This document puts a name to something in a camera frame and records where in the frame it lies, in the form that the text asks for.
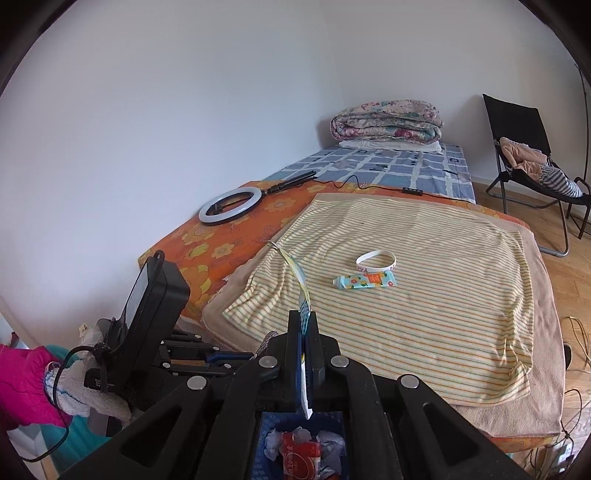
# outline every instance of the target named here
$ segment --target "white glove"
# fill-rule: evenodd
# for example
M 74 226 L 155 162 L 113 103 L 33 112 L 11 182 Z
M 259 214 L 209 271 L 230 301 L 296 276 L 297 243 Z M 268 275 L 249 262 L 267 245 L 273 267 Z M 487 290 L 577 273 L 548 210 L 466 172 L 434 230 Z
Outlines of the white glove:
M 53 402 L 53 384 L 57 375 L 54 368 L 45 375 L 45 391 Z M 68 415 L 88 417 L 90 409 L 110 415 L 121 421 L 126 427 L 131 422 L 129 405 L 114 393 L 102 393 L 84 386 L 86 364 L 84 360 L 77 360 L 70 368 L 64 369 L 57 386 L 57 404 Z

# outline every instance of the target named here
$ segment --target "silver rivet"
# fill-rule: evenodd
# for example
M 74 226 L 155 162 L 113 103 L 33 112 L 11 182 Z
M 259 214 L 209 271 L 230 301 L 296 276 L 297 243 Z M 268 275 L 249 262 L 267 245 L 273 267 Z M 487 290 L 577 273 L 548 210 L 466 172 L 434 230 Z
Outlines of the silver rivet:
M 207 380 L 200 375 L 195 375 L 187 380 L 187 386 L 191 390 L 203 390 L 207 385 Z
M 406 388 L 417 388 L 419 381 L 414 375 L 403 375 L 400 379 L 400 383 Z
M 273 368 L 277 366 L 277 358 L 271 355 L 262 356 L 259 365 L 263 368 Z
M 330 359 L 330 363 L 333 365 L 333 367 L 344 368 L 349 365 L 349 359 L 344 355 L 335 355 Z

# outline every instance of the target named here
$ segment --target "orange floral bedspread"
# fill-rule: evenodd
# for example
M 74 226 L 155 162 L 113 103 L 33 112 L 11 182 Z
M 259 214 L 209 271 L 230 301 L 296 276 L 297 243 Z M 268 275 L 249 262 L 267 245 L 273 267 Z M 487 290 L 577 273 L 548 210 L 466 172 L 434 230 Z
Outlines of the orange floral bedspread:
M 267 189 L 275 183 L 274 181 L 251 181 L 244 186 Z M 191 287 L 191 296 L 187 307 L 183 310 L 183 315 L 200 321 L 202 308 L 208 299 L 224 286 L 226 283 L 224 278 L 254 257 L 265 243 L 298 215 L 319 192 L 362 193 L 416 199 L 413 195 L 392 190 L 379 188 L 361 190 L 354 183 L 345 184 L 337 189 L 332 184 L 308 182 L 301 187 L 263 198 L 251 212 L 224 225 L 207 226 L 197 217 L 191 218 L 144 253 L 138 260 L 139 266 L 143 266 L 146 257 L 156 250 L 164 251 L 166 259 L 178 265 Z M 469 202 L 427 195 L 421 196 L 420 199 L 454 205 L 527 227 L 521 220 Z M 552 441 L 551 438 L 540 437 L 491 440 L 505 452 L 527 450 Z

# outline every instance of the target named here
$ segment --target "chair backrest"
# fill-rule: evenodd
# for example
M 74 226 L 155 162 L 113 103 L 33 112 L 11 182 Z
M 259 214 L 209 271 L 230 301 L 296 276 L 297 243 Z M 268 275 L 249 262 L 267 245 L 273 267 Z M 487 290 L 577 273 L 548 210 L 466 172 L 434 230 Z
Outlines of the chair backrest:
M 485 94 L 482 96 L 495 140 L 507 137 L 550 155 L 550 144 L 537 108 L 503 102 Z

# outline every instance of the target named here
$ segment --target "pink sleeve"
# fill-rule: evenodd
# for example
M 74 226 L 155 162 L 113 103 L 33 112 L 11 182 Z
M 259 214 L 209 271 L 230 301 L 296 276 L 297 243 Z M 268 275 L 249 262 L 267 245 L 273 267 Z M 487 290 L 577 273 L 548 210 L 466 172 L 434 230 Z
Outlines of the pink sleeve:
M 60 415 L 45 394 L 45 368 L 57 361 L 42 346 L 34 350 L 0 346 L 0 410 L 7 430 L 31 423 L 70 424 L 72 417 Z

